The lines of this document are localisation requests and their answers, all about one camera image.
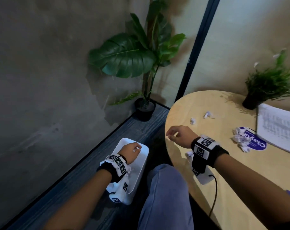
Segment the purple oval label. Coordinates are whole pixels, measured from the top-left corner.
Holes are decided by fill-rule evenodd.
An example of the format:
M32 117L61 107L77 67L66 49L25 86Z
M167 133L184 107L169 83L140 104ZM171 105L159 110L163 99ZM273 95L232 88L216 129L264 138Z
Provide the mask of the purple oval label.
M250 143L247 145L248 147L257 151L266 149L266 142L260 139L253 130L247 127L240 127L240 129L245 129L245 136L251 138Z

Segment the gray wall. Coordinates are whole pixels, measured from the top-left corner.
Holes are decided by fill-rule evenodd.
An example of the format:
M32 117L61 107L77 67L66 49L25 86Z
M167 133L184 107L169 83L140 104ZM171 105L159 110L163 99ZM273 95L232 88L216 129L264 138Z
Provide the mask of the gray wall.
M147 2L0 0L0 227L133 112L108 104L141 77L101 74L86 58Z

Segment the person's right arm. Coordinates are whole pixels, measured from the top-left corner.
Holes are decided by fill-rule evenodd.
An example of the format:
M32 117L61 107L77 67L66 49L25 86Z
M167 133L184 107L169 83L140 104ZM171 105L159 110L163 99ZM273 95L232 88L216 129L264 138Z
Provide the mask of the person's right arm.
M185 148L190 148L198 137L185 126L171 127L166 136ZM290 222L290 196L279 186L228 154L220 155L214 168L266 228L273 229L278 224Z

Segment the blue carpet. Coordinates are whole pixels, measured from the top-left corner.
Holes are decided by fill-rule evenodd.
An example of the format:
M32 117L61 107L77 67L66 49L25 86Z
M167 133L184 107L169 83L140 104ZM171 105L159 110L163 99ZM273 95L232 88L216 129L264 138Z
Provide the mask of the blue carpet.
M105 139L102 144L92 151L69 174L58 181L48 193L41 197L35 204L32 204L30 208L27 208L21 216L11 221L9 226L7 225L4 228L9 230L42 228L48 218L95 174L99 162L112 153L120 139L126 137L149 146L153 144L153 140L158 134L161 136L163 142L164 124L168 111L168 109L157 104L154 114L148 122L141 122L133 116L129 118L127 122ZM151 162L148 166L153 167L159 163L158 160L155 160L154 164ZM135 208L139 209L142 207L141 203L146 199L146 192L145 186L140 184L133 205L130 206L115 204L109 200L108 194L104 193L86 229L112 228L112 223L116 222L113 220L119 218L122 213L130 212L130 216L132 217L138 213L134 211Z

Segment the hand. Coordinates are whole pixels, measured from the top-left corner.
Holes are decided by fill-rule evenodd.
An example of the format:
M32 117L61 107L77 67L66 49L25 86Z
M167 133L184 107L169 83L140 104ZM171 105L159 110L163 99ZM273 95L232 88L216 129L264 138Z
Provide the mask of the hand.
M166 136L183 148L191 148L192 141L199 137L192 129L183 125L170 127Z
M127 165L134 162L134 160L138 157L142 146L138 143L129 143L122 147L118 154L123 155L127 160Z

